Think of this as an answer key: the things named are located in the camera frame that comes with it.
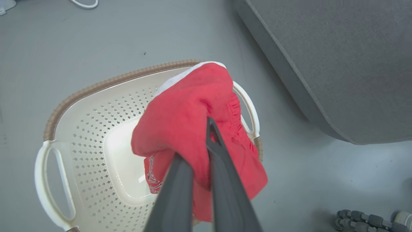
white cable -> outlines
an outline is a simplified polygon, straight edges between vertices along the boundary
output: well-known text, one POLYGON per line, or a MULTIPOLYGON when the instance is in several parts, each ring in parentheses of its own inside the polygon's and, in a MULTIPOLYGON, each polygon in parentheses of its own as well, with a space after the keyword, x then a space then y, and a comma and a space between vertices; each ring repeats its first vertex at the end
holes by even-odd
POLYGON ((79 7, 82 7, 82 8, 85 8, 85 9, 93 9, 93 8, 97 7, 97 5, 99 4, 99 0, 95 0, 95 3, 93 5, 85 5, 85 4, 82 4, 82 3, 80 3, 76 0, 70 0, 70 1, 72 1, 74 4, 78 5, 79 7))

red cloth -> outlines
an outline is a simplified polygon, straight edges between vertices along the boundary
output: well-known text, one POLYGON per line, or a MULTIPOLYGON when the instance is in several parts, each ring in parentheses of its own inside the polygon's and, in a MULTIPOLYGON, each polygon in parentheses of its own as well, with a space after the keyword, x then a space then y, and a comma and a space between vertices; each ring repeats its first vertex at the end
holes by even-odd
POLYGON ((134 154, 144 161, 146 181, 158 193, 175 152, 193 168, 193 214, 212 221, 206 119, 216 121, 243 186, 253 198, 267 184, 258 150, 248 138, 240 115, 240 103, 232 91, 227 70, 204 64, 155 97, 133 131, 134 154))

white plastic object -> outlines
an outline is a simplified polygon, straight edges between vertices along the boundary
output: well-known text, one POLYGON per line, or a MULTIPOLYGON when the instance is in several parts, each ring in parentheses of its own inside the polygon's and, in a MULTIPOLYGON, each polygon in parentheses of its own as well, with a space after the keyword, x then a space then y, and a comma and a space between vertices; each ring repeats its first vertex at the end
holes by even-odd
MULTIPOLYGON (((45 141, 35 163, 35 186, 52 221, 65 231, 142 231, 157 195, 145 180, 143 158, 131 151, 131 134, 158 86, 188 68, 161 71, 116 84, 73 103, 60 117, 54 140, 45 141), (64 217, 50 194, 47 156, 58 154, 65 193, 72 207, 64 217)), ((238 84, 239 93, 259 135, 252 101, 238 84)))
POLYGON ((253 105, 253 102, 250 99, 249 95, 238 83, 233 82, 233 89, 235 90, 237 94, 239 94, 239 96, 242 98, 243 102, 245 102, 246 107, 248 109, 249 116, 252 121, 252 129, 249 129, 243 116, 241 116, 241 121, 242 121, 242 125, 245 128, 246 132, 251 135, 249 137, 253 140, 254 138, 257 138, 260 136, 259 135, 260 124, 259 124, 258 113, 256 112, 255 106, 253 105))
POLYGON ((82 4, 82 3, 80 3, 76 0, 70 0, 70 1, 72 1, 74 4, 78 5, 79 7, 85 8, 85 9, 93 9, 93 8, 97 7, 97 5, 99 4, 99 0, 95 0, 93 5, 85 5, 85 4, 82 4))
POLYGON ((409 230, 412 230, 412 214, 401 211, 396 214, 394 222, 406 225, 409 230))
POLYGON ((16 5, 15 0, 0 0, 0 16, 6 14, 6 10, 16 5))

gray fabric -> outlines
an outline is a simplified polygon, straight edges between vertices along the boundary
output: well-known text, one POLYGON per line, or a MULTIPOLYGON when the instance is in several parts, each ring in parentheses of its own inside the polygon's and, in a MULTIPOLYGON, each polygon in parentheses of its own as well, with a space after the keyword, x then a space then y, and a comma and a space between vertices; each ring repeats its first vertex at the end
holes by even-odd
POLYGON ((308 119, 354 144, 412 139, 412 2, 237 10, 308 119))

basket handle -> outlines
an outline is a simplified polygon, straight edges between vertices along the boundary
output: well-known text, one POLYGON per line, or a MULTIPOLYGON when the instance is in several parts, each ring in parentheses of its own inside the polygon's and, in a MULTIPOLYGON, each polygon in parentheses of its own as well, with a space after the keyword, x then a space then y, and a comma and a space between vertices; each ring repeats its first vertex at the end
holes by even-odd
POLYGON ((76 215, 74 208, 73 198, 70 193, 69 183, 67 180, 66 172, 63 165, 60 149, 64 148, 60 142, 44 141, 43 146, 40 148, 34 167, 34 181, 37 196, 40 203, 46 211, 49 218, 59 227, 68 231, 73 228, 71 225, 72 220, 76 215), (71 218, 67 218, 63 215, 59 207, 57 206, 52 193, 50 192, 49 183, 47 181, 47 160, 51 151, 56 154, 57 164, 60 170, 60 176, 63 183, 63 189, 66 194, 68 205, 70 209, 71 218))
POLYGON ((245 127, 246 132, 252 135, 253 137, 252 139, 255 139, 260 136, 259 135, 260 124, 259 124, 258 113, 256 112, 255 106, 253 105, 253 102, 250 99, 249 95, 238 83, 233 82, 233 89, 235 90, 237 94, 239 94, 243 102, 246 104, 246 107, 248 108, 248 113, 252 121, 252 130, 249 129, 249 126, 246 124, 243 116, 241 116, 242 125, 245 127))

